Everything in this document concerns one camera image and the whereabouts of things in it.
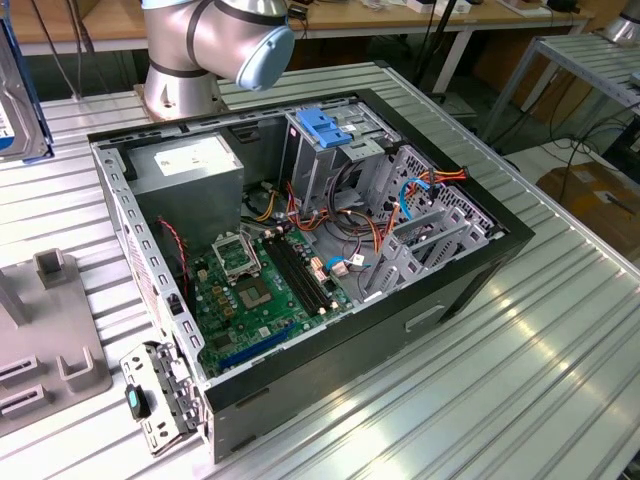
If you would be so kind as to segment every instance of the aluminum workbench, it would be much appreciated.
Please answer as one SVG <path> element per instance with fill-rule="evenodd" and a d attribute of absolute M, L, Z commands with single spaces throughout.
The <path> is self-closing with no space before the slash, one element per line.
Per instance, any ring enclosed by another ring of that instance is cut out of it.
<path fill-rule="evenodd" d="M 529 44 L 491 109 L 481 132 L 483 140 L 487 141 L 495 130 L 505 107 L 538 55 L 548 58 L 551 63 L 523 103 L 522 110 L 527 111 L 531 107 L 558 67 L 562 67 L 600 92 L 600 98 L 585 117 L 587 121 L 581 128 L 582 133 L 588 132 L 598 120 L 598 113 L 607 98 L 640 113 L 640 88 L 629 80 L 632 73 L 640 72 L 640 46 L 622 47 L 595 33 L 537 37 Z"/>
<path fill-rule="evenodd" d="M 153 459 L 119 358 L 155 337 L 109 223 L 85 135 L 148 120 L 122 93 L 44 111 L 55 159 L 0 165 L 0 266 L 79 259 L 114 386 L 0 439 L 0 477 L 616 478 L 640 447 L 640 272 L 390 69 L 286 74 L 232 108 L 372 88 L 536 236 L 468 308 L 385 364 L 213 466 L 197 437 Z"/>

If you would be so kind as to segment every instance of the hard drive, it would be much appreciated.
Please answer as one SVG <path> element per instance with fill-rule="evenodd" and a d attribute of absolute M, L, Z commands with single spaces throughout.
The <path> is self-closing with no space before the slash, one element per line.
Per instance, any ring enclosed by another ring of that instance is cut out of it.
<path fill-rule="evenodd" d="M 53 156 L 52 143 L 11 26 L 0 19 L 0 162 Z"/>

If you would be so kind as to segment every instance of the robotic arm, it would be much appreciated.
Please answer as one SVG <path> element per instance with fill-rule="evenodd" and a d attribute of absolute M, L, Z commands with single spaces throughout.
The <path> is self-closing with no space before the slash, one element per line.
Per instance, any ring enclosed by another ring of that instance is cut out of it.
<path fill-rule="evenodd" d="M 221 109 L 216 76 L 266 90 L 293 52 L 282 0 L 143 0 L 147 108 L 162 119 Z"/>
<path fill-rule="evenodd" d="M 640 0 L 629 0 L 620 16 L 607 25 L 602 35 L 623 46 L 640 43 Z"/>

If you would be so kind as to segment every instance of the motherboard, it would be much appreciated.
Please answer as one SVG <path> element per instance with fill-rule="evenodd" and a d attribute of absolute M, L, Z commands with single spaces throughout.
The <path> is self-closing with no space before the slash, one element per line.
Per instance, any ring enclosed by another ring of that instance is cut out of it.
<path fill-rule="evenodd" d="M 314 275 L 314 253 L 298 230 L 229 235 L 191 259 L 196 323 L 205 339 L 208 375 L 260 355 L 352 307 L 330 278 Z"/>

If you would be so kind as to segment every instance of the blue tool-less clip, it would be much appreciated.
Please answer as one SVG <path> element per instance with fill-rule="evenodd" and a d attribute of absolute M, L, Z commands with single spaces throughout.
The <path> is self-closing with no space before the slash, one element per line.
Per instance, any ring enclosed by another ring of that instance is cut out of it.
<path fill-rule="evenodd" d="M 333 118 L 319 108 L 300 110 L 296 116 L 304 128 L 316 137 L 322 148 L 337 147 L 353 140 L 351 135 L 338 128 Z"/>

